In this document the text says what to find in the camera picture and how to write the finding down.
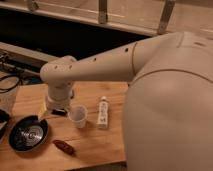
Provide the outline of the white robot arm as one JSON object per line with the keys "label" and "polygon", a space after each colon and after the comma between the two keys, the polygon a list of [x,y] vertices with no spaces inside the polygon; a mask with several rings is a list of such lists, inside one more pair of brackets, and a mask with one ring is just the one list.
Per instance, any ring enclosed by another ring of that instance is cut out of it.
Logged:
{"label": "white robot arm", "polygon": [[130,84],[123,107],[128,171],[213,171],[213,40],[175,32],[40,70],[47,106],[70,102],[75,81]]}

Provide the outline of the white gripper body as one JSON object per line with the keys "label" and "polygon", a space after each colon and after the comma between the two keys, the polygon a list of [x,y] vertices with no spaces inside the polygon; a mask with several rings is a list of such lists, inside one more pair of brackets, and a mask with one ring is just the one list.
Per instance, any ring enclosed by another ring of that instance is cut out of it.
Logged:
{"label": "white gripper body", "polygon": [[46,107],[49,110],[65,109],[70,105],[72,96],[73,92],[70,87],[49,87],[45,97]]}

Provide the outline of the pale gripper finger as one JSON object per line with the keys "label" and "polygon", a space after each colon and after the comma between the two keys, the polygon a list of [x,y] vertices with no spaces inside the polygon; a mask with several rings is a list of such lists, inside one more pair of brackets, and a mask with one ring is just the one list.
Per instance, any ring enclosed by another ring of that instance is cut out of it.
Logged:
{"label": "pale gripper finger", "polygon": [[46,111],[47,111],[47,109],[46,109],[46,104],[43,103],[43,104],[41,105],[41,108],[40,108],[39,112],[38,112],[38,120],[41,120],[41,119],[42,119],[42,117],[45,115]]}

